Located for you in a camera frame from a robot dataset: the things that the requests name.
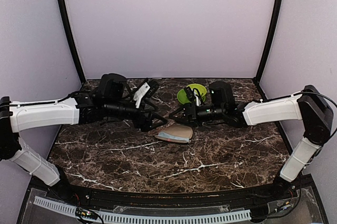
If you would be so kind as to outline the light blue cleaning cloth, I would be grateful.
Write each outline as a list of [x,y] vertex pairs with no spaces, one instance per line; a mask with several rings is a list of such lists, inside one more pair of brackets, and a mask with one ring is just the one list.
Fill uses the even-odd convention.
[[189,138],[180,137],[171,135],[165,132],[160,132],[158,135],[155,136],[157,139],[164,140],[167,142],[175,142],[175,143],[188,143],[190,141]]

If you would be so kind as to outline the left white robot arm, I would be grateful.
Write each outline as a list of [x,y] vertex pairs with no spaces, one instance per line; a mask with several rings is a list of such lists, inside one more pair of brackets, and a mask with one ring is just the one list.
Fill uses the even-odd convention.
[[63,201],[74,197],[61,169],[42,158],[20,137],[20,132],[52,125],[82,125],[103,120],[130,120],[136,129],[148,132],[167,124],[148,99],[159,84],[145,79],[131,90],[126,77],[104,74],[92,91],[75,91],[59,100],[13,102],[1,98],[1,159],[16,163],[42,180]]

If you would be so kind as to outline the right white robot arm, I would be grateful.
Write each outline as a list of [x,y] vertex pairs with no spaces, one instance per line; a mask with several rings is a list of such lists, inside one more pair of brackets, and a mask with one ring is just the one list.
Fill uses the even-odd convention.
[[198,90],[188,86],[184,91],[188,103],[169,115],[170,119],[180,124],[199,126],[219,121],[235,128],[245,128],[276,121],[303,122],[305,131],[302,139],[281,168],[278,175],[280,180],[269,187],[269,195],[274,200],[288,193],[288,182],[295,180],[336,133],[332,130],[334,114],[329,106],[331,99],[312,85],[294,94],[249,103],[236,103],[231,86],[223,81],[209,85],[210,104],[204,104]]

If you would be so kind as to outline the green plate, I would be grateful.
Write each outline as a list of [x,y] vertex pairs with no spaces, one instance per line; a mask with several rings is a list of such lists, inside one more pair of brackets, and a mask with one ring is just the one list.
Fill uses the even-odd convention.
[[190,103],[190,100],[187,97],[186,90],[188,90],[189,87],[185,87],[178,91],[177,93],[177,99],[181,104],[187,104]]

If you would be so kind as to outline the green bowl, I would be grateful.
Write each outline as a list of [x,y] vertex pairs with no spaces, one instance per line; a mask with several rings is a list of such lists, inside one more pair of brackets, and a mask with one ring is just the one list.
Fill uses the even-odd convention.
[[192,91],[196,89],[197,93],[201,95],[203,102],[206,100],[207,89],[205,86],[198,84],[198,83],[192,83],[192,84],[189,84],[188,87],[190,87]]

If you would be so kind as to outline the small circuit board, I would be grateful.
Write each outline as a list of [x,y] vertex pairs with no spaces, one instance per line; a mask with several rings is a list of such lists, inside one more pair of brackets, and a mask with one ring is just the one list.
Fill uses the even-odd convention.
[[94,221],[98,219],[96,214],[94,214],[92,211],[79,207],[75,209],[75,217],[79,220],[86,220],[86,221]]

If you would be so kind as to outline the black table front rail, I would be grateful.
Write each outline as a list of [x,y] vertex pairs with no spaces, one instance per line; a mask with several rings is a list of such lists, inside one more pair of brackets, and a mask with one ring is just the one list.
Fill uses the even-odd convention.
[[299,180],[287,186],[267,184],[246,189],[202,193],[137,193],[90,189],[74,185],[49,188],[54,197],[82,207],[112,209],[117,206],[135,208],[199,208],[228,205],[234,208],[263,208],[274,200],[294,199],[299,195]]

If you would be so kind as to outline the right black frame post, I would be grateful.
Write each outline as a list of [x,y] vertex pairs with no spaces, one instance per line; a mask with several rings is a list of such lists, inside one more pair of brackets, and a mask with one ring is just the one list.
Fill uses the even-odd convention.
[[281,5],[282,5],[282,0],[274,0],[269,29],[267,32],[262,56],[260,59],[259,67],[257,68],[257,73],[254,77],[254,80],[257,85],[259,85],[261,82],[261,79],[262,79],[262,76],[263,76],[263,73],[264,73],[264,70],[267,64],[267,60],[270,54],[270,50],[272,47],[272,43],[273,43],[273,39],[274,39],[276,27],[277,27],[277,22],[279,19]]

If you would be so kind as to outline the black frame post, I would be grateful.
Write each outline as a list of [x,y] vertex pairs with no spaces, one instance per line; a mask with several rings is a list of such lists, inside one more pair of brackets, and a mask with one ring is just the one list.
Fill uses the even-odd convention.
[[262,79],[262,76],[263,76],[263,73],[264,73],[264,70],[267,64],[267,60],[270,54],[270,50],[272,47],[272,43],[273,43],[273,39],[274,39],[276,27],[277,27],[277,22],[279,19],[281,5],[282,5],[282,0],[274,0],[269,29],[267,32],[262,56],[260,59],[259,67],[257,68],[257,73],[254,77],[254,80],[257,85],[259,85],[261,82],[261,79]]
[[83,71],[83,68],[80,62],[80,57],[78,55],[77,48],[75,45],[75,40],[73,37],[71,25],[70,25],[70,19],[69,19],[68,12],[67,12],[66,1],[57,0],[57,2],[58,2],[58,8],[60,11],[61,20],[63,23],[63,29],[64,29],[65,36],[67,39],[71,57],[72,57],[72,60],[73,60],[73,63],[76,69],[76,73],[77,73],[77,76],[80,82],[84,84],[86,82],[86,78],[85,78],[84,71]]

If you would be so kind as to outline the left black frame post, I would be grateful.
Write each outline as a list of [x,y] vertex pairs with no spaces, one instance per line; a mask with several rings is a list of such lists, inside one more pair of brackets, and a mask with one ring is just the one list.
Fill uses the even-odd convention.
[[75,45],[75,40],[73,37],[71,25],[70,25],[70,19],[69,19],[68,12],[67,12],[66,1],[57,0],[57,2],[58,2],[58,8],[60,11],[61,20],[63,23],[63,29],[64,29],[65,36],[67,39],[71,57],[72,57],[72,60],[73,60],[73,63],[76,69],[76,73],[77,73],[77,76],[80,82],[84,84],[86,82],[86,78],[85,78],[84,71],[83,71],[83,68],[80,62],[80,57],[78,55],[77,48]]

